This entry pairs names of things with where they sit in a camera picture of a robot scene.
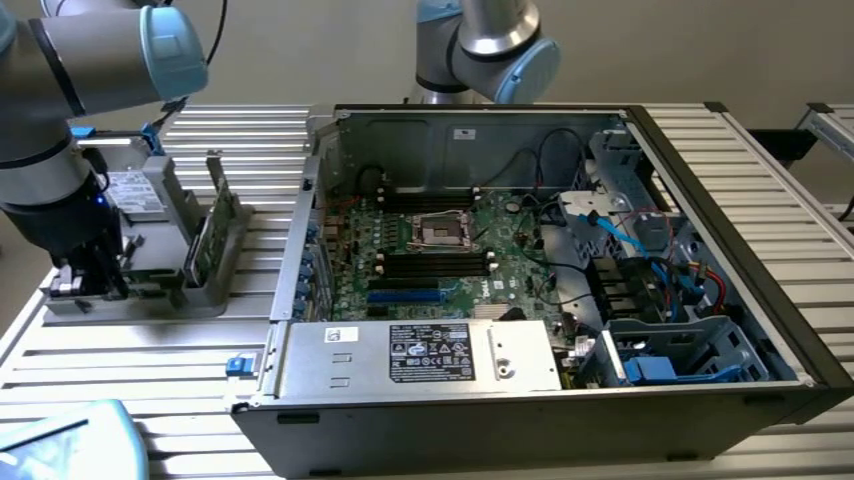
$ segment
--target blue plastic clip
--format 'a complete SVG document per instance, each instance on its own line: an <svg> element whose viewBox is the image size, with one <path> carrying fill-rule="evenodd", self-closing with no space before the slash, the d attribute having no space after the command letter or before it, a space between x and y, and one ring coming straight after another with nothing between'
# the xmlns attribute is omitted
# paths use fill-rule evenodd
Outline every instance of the blue plastic clip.
<svg viewBox="0 0 854 480"><path fill-rule="evenodd" d="M151 126L150 123L143 125L143 129L139 131L143 135L143 139L146 143L149 143L149 148L151 148L153 155L165 156L166 150L163 149L163 144L161 143L161 137L158 136L158 130Z"/></svg>
<svg viewBox="0 0 854 480"><path fill-rule="evenodd" d="M71 127L71 134L78 140L92 138L96 133L95 127Z"/></svg>
<svg viewBox="0 0 854 480"><path fill-rule="evenodd" d="M634 357L624 362L624 369L633 385L729 383L738 379L742 371L740 365L730 365L717 373L677 375L668 357Z"/></svg>
<svg viewBox="0 0 854 480"><path fill-rule="evenodd" d="M255 375L255 355L233 357L226 363L227 377L251 377Z"/></svg>

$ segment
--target blue tab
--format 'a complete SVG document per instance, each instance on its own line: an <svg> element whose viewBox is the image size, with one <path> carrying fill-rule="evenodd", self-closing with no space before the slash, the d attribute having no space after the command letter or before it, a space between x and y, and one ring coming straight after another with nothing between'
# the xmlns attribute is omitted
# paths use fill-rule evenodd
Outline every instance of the blue tab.
<svg viewBox="0 0 854 480"><path fill-rule="evenodd" d="M143 129L140 130L143 134L143 138L149 143L149 147L151 148L153 155L165 156L166 150L163 149L163 144L161 143L161 137L158 136L158 129L151 126L150 123L143 125Z"/></svg>
<svg viewBox="0 0 854 480"><path fill-rule="evenodd" d="M253 367L255 361L247 357L233 357L226 363L226 376L227 377L251 377L255 375Z"/></svg>
<svg viewBox="0 0 854 480"><path fill-rule="evenodd" d="M95 129L95 127L71 127L71 134L78 140L92 138L96 133L98 130Z"/></svg>

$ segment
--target power supply label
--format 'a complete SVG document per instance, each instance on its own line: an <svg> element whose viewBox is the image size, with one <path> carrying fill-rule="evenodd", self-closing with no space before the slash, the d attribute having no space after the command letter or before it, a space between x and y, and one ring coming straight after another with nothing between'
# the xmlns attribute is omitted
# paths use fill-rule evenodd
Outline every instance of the power supply label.
<svg viewBox="0 0 854 480"><path fill-rule="evenodd" d="M395 383L475 380L466 323L391 325L390 378Z"/></svg>

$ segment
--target light blue joint cap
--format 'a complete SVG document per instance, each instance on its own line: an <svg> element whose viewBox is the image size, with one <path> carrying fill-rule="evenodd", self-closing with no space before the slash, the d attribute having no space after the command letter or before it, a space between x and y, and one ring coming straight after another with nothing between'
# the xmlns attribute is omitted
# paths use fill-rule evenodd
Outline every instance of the light blue joint cap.
<svg viewBox="0 0 854 480"><path fill-rule="evenodd" d="M561 67L561 47L541 38L519 57L495 93L495 103L534 103L546 93Z"/></svg>
<svg viewBox="0 0 854 480"><path fill-rule="evenodd" d="M175 7L143 7L143 55L151 82L165 101L185 97L209 84L209 67L199 35Z"/></svg>
<svg viewBox="0 0 854 480"><path fill-rule="evenodd" d="M15 40L15 17L0 0L0 53L12 45Z"/></svg>
<svg viewBox="0 0 854 480"><path fill-rule="evenodd" d="M433 22L462 13L459 0L418 0L418 23Z"/></svg>

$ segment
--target slotted aluminum surface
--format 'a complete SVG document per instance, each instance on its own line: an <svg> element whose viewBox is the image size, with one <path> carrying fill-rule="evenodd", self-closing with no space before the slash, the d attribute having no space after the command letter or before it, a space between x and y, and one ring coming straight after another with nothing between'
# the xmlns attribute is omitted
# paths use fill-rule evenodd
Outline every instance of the slotted aluminum surface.
<svg viewBox="0 0 854 480"><path fill-rule="evenodd" d="M258 208L229 312L190 322L48 328L39 317L40 296L34 295L0 343L0 432L90 400L119 398L136 417L155 478L275 478L223 409L223 396L250 394L254 382L227 384L223 365L235 353L258 351L267 337L266 319L305 159L306 112L307 108L290 106L213 106L187 108L178 117L165 143L185 185L210 201L205 154L209 148L222 148L233 189ZM702 105L654 105L650 113L854 374L852 256L721 115ZM3 347L10 345L3 358ZM573 432L567 439L571 448ZM713 462L442 478L832 480L852 475L854 401L808 425L765 430Z"/></svg>
<svg viewBox="0 0 854 480"><path fill-rule="evenodd" d="M854 137L854 105L830 105L830 108L834 110L833 116L838 119L840 123L842 123Z"/></svg>

